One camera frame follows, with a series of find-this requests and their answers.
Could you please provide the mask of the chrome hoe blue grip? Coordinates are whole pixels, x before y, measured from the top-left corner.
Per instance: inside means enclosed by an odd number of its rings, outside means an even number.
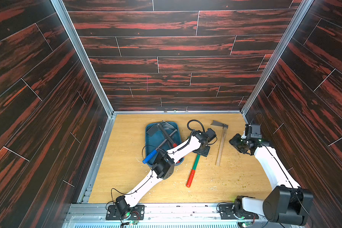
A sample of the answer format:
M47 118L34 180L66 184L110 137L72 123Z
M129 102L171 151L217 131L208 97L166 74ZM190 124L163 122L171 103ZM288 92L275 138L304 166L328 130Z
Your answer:
M180 142L179 133L177 130L167 130L169 134L171 134L172 139L175 143ZM145 158L143 159L142 163L151 166L156 156L159 152L170 150L170 146L167 143L164 135L162 134L161 130L154 132L154 134L146 133L145 137Z

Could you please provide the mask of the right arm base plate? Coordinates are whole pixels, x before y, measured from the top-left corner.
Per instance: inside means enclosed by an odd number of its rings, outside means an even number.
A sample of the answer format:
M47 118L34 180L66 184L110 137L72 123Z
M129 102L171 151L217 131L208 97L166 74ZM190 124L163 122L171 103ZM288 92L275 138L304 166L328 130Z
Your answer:
M231 220L231 219L247 219L247 220L256 220L259 219L259 216L255 213L245 211L242 206L234 203L226 203L222 202L217 204L216 206L217 212L220 214L222 220Z

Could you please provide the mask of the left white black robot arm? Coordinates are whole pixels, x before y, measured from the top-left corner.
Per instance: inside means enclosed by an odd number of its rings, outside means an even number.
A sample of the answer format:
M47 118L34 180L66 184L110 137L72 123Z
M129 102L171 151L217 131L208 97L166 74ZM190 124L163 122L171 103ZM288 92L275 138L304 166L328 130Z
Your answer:
M168 151L158 152L147 176L130 192L122 193L116 198L114 205L121 218L128 218L132 208L151 188L171 177L176 163L181 158L190 153L207 156L210 150L210 142L216 138L216 133L210 128L206 132L193 130L185 142Z

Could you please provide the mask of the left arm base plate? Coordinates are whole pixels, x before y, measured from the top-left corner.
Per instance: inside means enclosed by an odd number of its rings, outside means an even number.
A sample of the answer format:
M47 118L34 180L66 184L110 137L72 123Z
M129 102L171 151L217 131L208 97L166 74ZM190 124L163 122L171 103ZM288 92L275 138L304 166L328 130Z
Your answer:
M115 205L108 205L105 220L133 220L140 221L144 219L145 215L145 205L138 204L135 207L132 207L124 214L122 217L119 210Z

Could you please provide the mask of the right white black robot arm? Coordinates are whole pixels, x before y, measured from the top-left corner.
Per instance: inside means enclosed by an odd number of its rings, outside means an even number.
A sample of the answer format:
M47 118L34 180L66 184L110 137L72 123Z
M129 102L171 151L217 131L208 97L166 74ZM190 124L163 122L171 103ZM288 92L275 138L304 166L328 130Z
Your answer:
M261 164L272 188L265 199L238 196L232 207L235 217L265 217L269 222L304 226L313 205L313 194L303 189L287 171L276 150L263 139L260 125L247 123L243 135L229 143L240 153L254 156Z

